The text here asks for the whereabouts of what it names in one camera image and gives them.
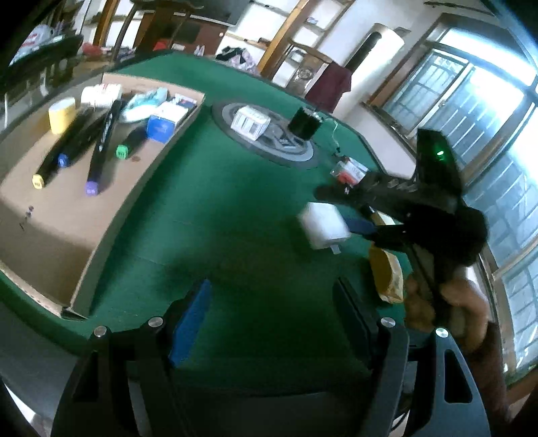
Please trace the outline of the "person right hand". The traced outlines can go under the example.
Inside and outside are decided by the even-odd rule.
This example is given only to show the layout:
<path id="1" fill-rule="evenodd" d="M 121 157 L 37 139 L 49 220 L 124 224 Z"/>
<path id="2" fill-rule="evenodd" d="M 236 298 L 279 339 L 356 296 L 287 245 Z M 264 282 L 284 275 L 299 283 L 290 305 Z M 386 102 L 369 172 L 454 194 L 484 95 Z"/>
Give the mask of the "person right hand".
<path id="1" fill-rule="evenodd" d="M 436 321 L 438 307 L 426 299 L 413 275 L 404 283 L 406 297 L 405 324 L 409 329 L 431 333 L 440 327 Z M 454 278 L 440 288 L 441 302 L 450 310 L 446 329 L 464 353 L 476 351 L 486 337 L 490 322 L 490 305 L 476 284 L 465 278 Z"/>

